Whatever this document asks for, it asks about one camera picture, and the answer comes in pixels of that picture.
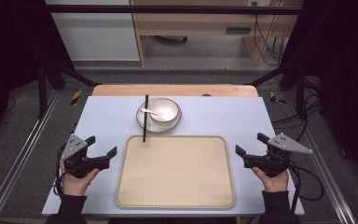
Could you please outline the black curtain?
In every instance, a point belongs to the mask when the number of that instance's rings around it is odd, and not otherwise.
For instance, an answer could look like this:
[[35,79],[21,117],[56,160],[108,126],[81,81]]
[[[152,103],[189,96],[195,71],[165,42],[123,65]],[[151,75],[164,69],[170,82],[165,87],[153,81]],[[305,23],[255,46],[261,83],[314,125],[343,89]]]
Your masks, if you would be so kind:
[[41,64],[26,29],[36,35],[37,44],[49,56],[69,68],[73,66],[52,16],[18,10],[19,4],[43,6],[46,0],[0,0],[0,118],[7,109],[9,93],[36,80]]
[[310,29],[301,67],[321,80],[322,103],[338,141],[358,163],[358,0],[304,0],[314,12],[297,18],[286,61]]

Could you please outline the aluminium rail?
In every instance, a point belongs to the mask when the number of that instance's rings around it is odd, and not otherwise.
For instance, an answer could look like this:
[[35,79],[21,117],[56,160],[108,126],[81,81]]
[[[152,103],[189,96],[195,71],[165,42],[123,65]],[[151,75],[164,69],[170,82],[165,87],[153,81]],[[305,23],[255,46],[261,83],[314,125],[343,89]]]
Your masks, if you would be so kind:
[[60,91],[52,91],[51,95],[48,99],[48,104],[45,109],[45,112],[36,120],[33,129],[27,136],[26,141],[21,147],[21,150],[14,162],[12,163],[7,175],[0,186],[0,213],[7,202],[7,199],[14,189],[16,182],[18,181],[23,167],[25,166],[26,162],[28,161],[31,153],[34,150],[34,146],[37,143],[41,133],[43,132],[46,123],[54,109],[55,105],[57,104],[57,100],[60,96]]
[[314,138],[311,136],[310,131],[304,128],[303,140],[305,144],[313,151],[311,155],[312,161],[322,183],[324,190],[328,196],[341,224],[357,224],[354,215],[349,208],[332,172],[328,168],[322,154],[317,147]]

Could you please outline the person's left hand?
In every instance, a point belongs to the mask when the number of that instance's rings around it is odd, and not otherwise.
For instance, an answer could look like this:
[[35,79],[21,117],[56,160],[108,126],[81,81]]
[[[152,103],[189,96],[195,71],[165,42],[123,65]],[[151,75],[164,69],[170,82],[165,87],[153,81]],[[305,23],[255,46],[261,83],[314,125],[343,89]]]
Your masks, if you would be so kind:
[[98,169],[94,169],[89,172],[85,177],[76,178],[65,171],[63,160],[60,160],[60,168],[61,171],[64,172],[64,175],[62,177],[62,193],[70,196],[84,196],[91,181],[99,173]]

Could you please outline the white spoon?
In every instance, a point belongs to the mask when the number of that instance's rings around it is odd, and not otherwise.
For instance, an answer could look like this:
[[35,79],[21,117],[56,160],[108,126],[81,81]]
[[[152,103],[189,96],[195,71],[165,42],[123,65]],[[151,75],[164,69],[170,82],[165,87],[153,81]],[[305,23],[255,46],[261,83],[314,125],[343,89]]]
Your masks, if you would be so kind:
[[150,109],[147,109],[147,108],[142,108],[141,109],[141,112],[143,113],[149,113],[149,114],[152,114],[152,115],[155,115],[157,116],[159,119],[161,120],[165,120],[159,113],[153,111],[153,110],[150,110]]

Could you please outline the wooden tray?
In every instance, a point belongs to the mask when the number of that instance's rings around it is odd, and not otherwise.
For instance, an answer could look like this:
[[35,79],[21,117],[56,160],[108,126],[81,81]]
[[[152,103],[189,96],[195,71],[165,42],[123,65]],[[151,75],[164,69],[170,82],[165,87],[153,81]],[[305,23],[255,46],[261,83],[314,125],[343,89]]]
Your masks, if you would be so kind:
[[134,135],[117,184],[126,208],[227,209],[235,203],[226,141],[212,135]]

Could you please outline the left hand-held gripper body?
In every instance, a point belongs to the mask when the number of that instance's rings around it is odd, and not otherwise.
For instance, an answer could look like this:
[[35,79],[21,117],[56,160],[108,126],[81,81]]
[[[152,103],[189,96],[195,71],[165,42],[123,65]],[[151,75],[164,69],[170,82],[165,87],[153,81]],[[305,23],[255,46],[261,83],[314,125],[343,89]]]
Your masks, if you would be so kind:
[[87,156],[88,148],[85,140],[73,133],[69,136],[61,155],[67,173],[83,178],[94,169],[101,171],[109,168],[110,160],[106,155],[90,158]]

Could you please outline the person's right hand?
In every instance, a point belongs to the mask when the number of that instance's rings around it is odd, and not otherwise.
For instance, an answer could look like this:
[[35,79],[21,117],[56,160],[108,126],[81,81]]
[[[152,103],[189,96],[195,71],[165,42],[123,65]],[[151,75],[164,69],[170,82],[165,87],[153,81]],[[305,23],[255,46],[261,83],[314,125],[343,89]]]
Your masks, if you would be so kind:
[[261,180],[266,192],[287,191],[289,175],[286,171],[283,171],[274,177],[268,177],[258,167],[253,167],[252,171]]

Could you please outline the white cabinet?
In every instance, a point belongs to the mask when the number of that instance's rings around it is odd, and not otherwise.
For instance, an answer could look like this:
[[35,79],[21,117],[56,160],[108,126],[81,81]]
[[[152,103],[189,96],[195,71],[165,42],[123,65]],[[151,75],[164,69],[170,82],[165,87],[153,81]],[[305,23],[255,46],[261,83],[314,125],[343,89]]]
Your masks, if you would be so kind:
[[139,61],[130,13],[52,13],[75,62]]

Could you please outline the black horizontal frame bar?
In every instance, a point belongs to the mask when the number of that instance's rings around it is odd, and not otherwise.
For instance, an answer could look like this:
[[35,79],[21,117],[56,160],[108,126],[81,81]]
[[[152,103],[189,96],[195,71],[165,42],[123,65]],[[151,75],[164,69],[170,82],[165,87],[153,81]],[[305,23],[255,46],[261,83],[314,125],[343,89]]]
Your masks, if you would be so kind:
[[299,15],[304,12],[301,7],[46,5],[41,8],[53,13]]

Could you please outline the white bowl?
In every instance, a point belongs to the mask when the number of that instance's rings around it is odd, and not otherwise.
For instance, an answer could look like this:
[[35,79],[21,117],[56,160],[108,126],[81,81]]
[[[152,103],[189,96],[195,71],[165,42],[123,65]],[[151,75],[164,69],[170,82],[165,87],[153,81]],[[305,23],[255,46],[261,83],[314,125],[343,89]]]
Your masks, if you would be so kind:
[[173,100],[160,98],[148,107],[153,121],[169,124],[173,123],[179,115],[179,106]]

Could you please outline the black chopstick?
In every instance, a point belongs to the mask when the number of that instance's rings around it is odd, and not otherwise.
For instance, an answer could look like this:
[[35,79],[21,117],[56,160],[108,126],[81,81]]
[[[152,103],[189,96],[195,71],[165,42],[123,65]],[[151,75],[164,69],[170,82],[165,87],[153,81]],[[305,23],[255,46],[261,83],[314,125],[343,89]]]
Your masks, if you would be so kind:
[[[149,100],[149,95],[146,94],[145,95],[145,105],[143,108],[148,109],[148,100]],[[147,133],[147,113],[144,113],[143,143],[146,142],[146,133]]]

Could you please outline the white plate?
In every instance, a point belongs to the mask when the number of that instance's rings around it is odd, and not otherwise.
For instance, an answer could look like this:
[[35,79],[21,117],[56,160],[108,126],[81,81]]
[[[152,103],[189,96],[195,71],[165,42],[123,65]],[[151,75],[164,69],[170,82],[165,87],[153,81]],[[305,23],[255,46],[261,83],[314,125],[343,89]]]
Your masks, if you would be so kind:
[[[150,99],[148,101],[148,107],[150,106],[151,103],[153,103],[157,99],[160,99],[160,98]],[[145,104],[142,104],[138,108],[137,113],[136,113],[137,122],[141,127],[144,127],[144,113],[141,112],[141,109],[144,107],[144,105]],[[179,106],[179,115],[178,115],[177,119],[173,123],[169,123],[169,124],[164,124],[164,123],[153,121],[150,117],[150,114],[147,113],[147,130],[152,133],[167,132],[167,131],[173,129],[180,122],[181,118],[182,118],[182,111],[181,111],[180,106]]]

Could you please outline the yellow black floor tape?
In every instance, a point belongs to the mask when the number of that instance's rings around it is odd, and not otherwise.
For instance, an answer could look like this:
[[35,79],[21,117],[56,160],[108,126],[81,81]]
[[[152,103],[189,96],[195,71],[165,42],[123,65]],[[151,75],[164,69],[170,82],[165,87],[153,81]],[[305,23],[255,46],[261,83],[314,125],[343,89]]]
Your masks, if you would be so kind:
[[277,103],[280,105],[286,105],[286,101],[282,99],[278,99],[274,93],[274,91],[269,92],[269,99],[272,103]]
[[72,98],[72,101],[70,103],[70,105],[76,105],[78,99],[80,98],[80,95],[81,95],[82,91],[81,90],[78,90],[74,93],[74,96]]

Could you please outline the wooden table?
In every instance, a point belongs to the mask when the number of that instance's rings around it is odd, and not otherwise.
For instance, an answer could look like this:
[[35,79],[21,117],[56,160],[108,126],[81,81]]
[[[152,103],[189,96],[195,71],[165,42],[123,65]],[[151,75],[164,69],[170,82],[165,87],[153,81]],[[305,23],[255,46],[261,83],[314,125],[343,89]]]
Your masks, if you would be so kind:
[[98,85],[92,96],[228,96],[257,97],[254,86],[226,84],[115,84]]

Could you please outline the wooden desk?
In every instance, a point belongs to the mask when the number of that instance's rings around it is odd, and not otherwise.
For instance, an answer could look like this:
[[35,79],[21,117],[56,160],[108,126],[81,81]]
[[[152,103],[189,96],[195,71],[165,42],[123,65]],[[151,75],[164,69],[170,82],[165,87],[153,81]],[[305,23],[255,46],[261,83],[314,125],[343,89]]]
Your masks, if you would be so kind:
[[[133,6],[214,6],[214,7],[302,7],[305,0],[129,0]],[[288,37],[296,24],[296,15],[236,14],[143,14],[134,13],[138,50],[145,56],[149,36],[227,35],[227,27],[251,27],[243,38],[254,65],[261,63],[268,42],[274,37]]]

